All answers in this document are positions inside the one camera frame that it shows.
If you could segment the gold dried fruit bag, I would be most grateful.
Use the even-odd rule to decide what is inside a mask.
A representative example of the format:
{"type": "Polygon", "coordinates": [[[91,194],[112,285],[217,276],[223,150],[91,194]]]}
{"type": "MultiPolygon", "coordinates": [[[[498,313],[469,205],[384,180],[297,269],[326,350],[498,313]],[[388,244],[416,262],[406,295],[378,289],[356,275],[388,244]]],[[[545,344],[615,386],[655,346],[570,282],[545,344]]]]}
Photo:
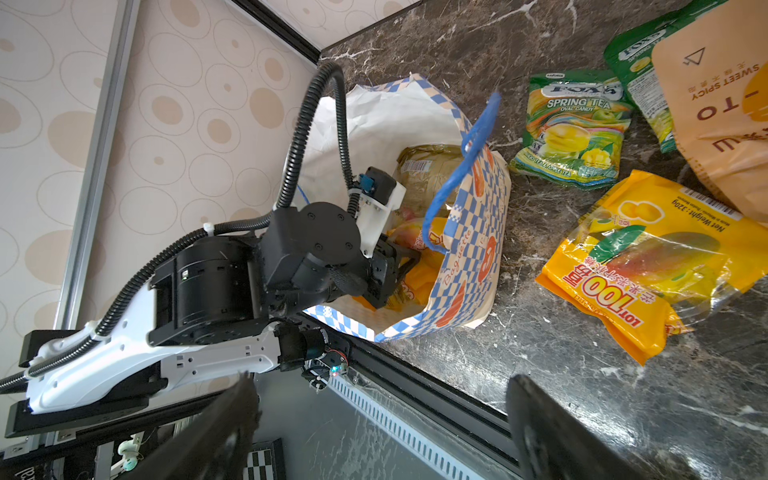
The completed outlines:
{"type": "Polygon", "coordinates": [[[462,161],[460,147],[455,145],[419,145],[404,149],[394,174],[406,188],[397,211],[398,220],[423,218],[436,194],[462,161]]]}

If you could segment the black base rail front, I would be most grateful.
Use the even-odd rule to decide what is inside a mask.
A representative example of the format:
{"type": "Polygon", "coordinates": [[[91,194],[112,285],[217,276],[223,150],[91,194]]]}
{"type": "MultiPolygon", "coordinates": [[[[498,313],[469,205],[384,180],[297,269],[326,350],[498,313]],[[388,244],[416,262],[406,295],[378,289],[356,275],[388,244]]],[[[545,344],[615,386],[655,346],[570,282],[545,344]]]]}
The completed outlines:
{"type": "Polygon", "coordinates": [[[519,478],[504,415],[370,342],[329,338],[350,368],[324,390],[297,371],[254,378],[254,437],[281,439],[288,478],[519,478]]]}

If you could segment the black frame post left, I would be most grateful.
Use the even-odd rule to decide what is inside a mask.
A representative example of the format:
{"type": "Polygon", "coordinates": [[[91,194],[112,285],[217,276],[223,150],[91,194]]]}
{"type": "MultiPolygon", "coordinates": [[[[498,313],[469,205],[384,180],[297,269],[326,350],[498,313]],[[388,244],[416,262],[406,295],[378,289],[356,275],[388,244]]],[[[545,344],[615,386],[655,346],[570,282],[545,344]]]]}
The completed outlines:
{"type": "Polygon", "coordinates": [[[270,9],[265,2],[259,0],[232,0],[232,3],[313,65],[318,64],[320,50],[270,9]]]}

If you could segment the green Fox's candy bag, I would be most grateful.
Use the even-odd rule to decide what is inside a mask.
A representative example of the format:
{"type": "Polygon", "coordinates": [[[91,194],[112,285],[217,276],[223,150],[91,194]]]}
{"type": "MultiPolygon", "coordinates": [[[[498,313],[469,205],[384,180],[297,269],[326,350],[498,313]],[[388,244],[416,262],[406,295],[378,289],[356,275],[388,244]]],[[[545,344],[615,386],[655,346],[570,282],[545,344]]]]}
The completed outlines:
{"type": "Polygon", "coordinates": [[[662,153],[676,150],[674,123],[652,63],[654,47],[723,1],[691,1],[681,9],[615,37],[604,51],[604,59],[621,82],[630,100],[653,130],[662,153]]]}

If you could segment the aluminium rail left wall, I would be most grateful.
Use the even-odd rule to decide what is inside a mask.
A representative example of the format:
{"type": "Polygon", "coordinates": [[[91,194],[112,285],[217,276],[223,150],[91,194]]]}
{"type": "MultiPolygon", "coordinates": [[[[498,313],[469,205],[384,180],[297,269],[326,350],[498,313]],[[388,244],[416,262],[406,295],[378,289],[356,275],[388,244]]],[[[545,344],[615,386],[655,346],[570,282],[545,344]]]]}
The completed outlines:
{"type": "Polygon", "coordinates": [[[140,5],[137,0],[117,4],[60,291],[56,329],[77,326],[140,5]]]}

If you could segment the blue checkered paper bag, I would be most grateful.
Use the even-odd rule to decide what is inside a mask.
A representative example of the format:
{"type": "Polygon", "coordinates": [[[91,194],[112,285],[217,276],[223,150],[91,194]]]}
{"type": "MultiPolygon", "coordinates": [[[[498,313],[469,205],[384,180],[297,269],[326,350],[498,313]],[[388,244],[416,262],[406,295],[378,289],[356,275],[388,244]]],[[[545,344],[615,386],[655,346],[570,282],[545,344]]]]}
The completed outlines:
{"type": "Polygon", "coordinates": [[[352,168],[375,167],[403,185],[401,204],[382,211],[384,232],[421,258],[382,308],[343,297],[309,314],[374,342],[479,326],[491,312],[500,275],[511,193],[506,161],[419,75],[356,86],[346,102],[352,168]]]}

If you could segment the orange potato chips bag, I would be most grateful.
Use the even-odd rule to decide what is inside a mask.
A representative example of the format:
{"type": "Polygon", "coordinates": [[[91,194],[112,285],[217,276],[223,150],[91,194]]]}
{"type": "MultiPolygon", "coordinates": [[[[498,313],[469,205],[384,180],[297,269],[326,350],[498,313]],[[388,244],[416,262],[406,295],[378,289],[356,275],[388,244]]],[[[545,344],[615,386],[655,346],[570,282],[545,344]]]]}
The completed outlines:
{"type": "Polygon", "coordinates": [[[715,197],[767,222],[767,4],[727,1],[659,42],[677,148],[715,197]]]}

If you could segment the yellow gummy candy bag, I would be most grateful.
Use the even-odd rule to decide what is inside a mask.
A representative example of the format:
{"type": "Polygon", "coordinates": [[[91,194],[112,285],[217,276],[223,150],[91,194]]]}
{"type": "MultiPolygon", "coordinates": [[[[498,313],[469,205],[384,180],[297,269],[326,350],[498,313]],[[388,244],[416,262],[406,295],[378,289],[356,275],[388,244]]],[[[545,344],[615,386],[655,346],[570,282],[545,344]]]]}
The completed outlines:
{"type": "Polygon", "coordinates": [[[634,170],[580,218],[537,281],[645,364],[766,274],[764,226],[634,170]]]}
{"type": "MultiPolygon", "coordinates": [[[[399,225],[382,234],[386,235],[397,245],[408,247],[420,252],[418,264],[406,275],[403,282],[396,288],[395,293],[390,297],[384,309],[401,312],[410,306],[425,307],[428,303],[430,293],[435,285],[440,272],[444,255],[427,247],[423,233],[422,218],[409,221],[403,221],[399,225]]],[[[366,290],[368,287],[369,259],[366,258],[365,278],[366,290]]],[[[375,311],[364,298],[363,295],[355,298],[355,301],[365,308],[375,311]]]]}

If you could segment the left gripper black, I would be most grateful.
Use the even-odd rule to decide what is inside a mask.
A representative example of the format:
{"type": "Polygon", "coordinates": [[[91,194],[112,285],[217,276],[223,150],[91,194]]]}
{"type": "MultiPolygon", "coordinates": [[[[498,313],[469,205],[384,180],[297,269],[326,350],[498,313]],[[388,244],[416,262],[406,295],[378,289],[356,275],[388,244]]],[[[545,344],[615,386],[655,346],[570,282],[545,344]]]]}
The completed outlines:
{"type": "Polygon", "coordinates": [[[381,235],[369,259],[368,287],[363,298],[374,308],[386,306],[396,288],[418,264],[420,252],[381,235]]]}

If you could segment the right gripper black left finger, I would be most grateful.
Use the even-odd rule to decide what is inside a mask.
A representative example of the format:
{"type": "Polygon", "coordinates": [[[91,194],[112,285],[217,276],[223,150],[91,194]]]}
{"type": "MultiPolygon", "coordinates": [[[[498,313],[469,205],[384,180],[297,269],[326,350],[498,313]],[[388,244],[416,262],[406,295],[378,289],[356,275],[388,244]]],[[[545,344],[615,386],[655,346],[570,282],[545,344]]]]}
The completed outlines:
{"type": "Polygon", "coordinates": [[[259,425],[254,380],[243,374],[179,435],[125,475],[127,479],[240,479],[259,425]]]}

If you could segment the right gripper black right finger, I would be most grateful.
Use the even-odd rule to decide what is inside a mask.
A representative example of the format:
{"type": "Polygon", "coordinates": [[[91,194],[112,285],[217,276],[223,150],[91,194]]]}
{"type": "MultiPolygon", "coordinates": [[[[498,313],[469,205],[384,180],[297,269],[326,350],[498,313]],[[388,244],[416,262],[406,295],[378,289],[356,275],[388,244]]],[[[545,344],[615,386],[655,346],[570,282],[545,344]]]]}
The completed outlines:
{"type": "Polygon", "coordinates": [[[530,377],[509,379],[506,409],[525,479],[640,479],[530,377]]]}

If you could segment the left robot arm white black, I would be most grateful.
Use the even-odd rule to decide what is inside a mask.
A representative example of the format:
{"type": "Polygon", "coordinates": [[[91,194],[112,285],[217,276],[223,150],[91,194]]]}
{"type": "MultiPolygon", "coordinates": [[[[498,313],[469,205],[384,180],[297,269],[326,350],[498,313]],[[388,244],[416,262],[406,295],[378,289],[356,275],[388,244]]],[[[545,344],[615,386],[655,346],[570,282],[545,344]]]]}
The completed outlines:
{"type": "Polygon", "coordinates": [[[115,420],[186,385],[238,372],[291,370],[323,356],[326,335],[291,319],[343,297],[377,309],[387,304],[420,259],[384,234],[404,193],[380,169],[353,174],[343,71],[323,64],[302,101],[272,211],[186,234],[146,263],[105,315],[82,329],[27,334],[19,372],[1,382],[3,393],[22,395],[9,410],[6,436],[115,420]],[[327,88],[335,91],[348,204],[298,208],[293,199],[327,88]]]}

